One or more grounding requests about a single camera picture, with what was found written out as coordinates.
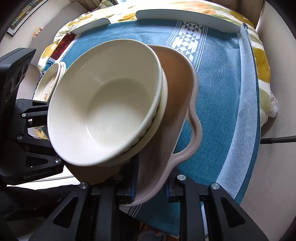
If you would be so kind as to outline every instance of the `white triangle pattern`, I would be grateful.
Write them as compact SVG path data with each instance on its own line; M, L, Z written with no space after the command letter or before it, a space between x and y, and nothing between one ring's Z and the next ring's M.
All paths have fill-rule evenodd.
M181 29L172 43L172 48L182 52L192 62L201 35L202 25L182 22Z

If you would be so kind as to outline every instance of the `bowl rim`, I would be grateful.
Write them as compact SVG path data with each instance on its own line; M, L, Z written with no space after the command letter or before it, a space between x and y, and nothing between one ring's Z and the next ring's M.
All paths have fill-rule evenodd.
M64 146L59 146L56 145L54 138L52 138L55 134L53 133L54 131L51 129L51 124L50 121L51 118L51 113L53 112L53 104L54 102L50 101L49 103L49 108L48 108L48 118L47 118L47 127L48 127L48 135L49 135L49 139L51 140L51 144L54 148L54 150L56 151L56 153L66 162L73 164L73 165L78 165L78 166L92 166L92 165L96 165L96 164L100 164L100 163L104 163L104 162L108 162L109 160L115 158L116 156L120 155L121 153L123 153L124 151L129 150L129 148L131 148L133 146L133 143L135 142L135 140L137 138L140 137L140 134L143 130L145 130L145 128L149 127L149 122L151 121L151 118L153 113L155 112L155 110L158 107L159 104L159 100L160 100L160 94L161 94L161 89L162 89L162 84L163 84L163 73L162 73L162 68L161 68L161 64L160 64L160 60L158 58L158 56L156 55L156 53L153 51L152 48L150 48L148 45L137 41L137 40L133 40L133 39L115 39L115 40L110 40L101 44L98 44L96 46L94 46L93 48L89 49L88 51L86 51L85 53L83 53L82 55L80 55L65 71L65 74L62 76L61 80L59 81L58 85L56 86L57 90L58 90L58 86L62 84L63 82L63 78L68 78L68 75L70 75L72 68L75 69L75 66L77 64L80 64L81 61L83 61L83 58L88 57L88 55L90 55L93 51L97 51L96 49L100 50L100 49L105 49L106 45L110 45L113 44L113 46L115 44L117 44L118 42L134 42L137 44L140 44L141 46L143 46L144 48L148 49L152 55L154 56L154 59L157 62L157 71L158 71L158 78L157 78L157 89L154 95L154 99L152 101L152 104L149 108L149 111L147 112L144 120L142 121L141 125L138 127L138 129L134 132L133 136L127 141L127 142L123 142L122 145L120 145L119 147L117 147L116 149L110 151L109 154L104 155L104 157L100 157L97 156L95 158L93 157L89 157L87 158L87 155L85 156L85 158L83 160L81 159L76 159L76 160L69 160L66 156L64 155L65 153L61 152L61 148L64 148ZM55 96L58 94L58 91L54 91L52 96L51 96L51 100L55 99Z
M46 102L50 101L52 94L54 92L54 89L57 85L58 79L60 78L61 70L62 69L61 69L60 63L53 63L48 68L48 70L44 73L44 75L42 76L42 78L40 79L39 83L36 86L35 92L32 97L33 100L43 101L43 100L41 100L42 99L41 94L42 94L45 86L49 82L49 80L56 74L56 77L54 78L53 91L48 96Z

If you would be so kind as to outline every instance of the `stacked bowls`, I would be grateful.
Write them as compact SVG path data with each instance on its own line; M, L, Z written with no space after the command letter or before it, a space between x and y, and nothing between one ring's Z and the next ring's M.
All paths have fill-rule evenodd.
M129 150L144 136L147 143L152 138L166 100L165 74L149 46L129 39L102 43L81 55L58 83L48 109L50 141L70 164L114 165L115 158L118 164L132 157ZM159 124L147 131L156 116Z

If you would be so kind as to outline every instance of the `black cable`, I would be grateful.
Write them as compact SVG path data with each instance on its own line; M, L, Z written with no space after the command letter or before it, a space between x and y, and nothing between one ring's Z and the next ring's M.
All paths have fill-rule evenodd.
M289 143L289 142L296 142L296 136L260 139L260 144Z

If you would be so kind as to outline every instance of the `framed picture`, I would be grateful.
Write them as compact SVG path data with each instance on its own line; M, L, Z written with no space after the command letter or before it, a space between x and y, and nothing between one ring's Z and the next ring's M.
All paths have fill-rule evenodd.
M15 18L11 23L7 32L10 35L14 35L16 31L21 27L21 25L35 12L43 3L47 0L32 0Z

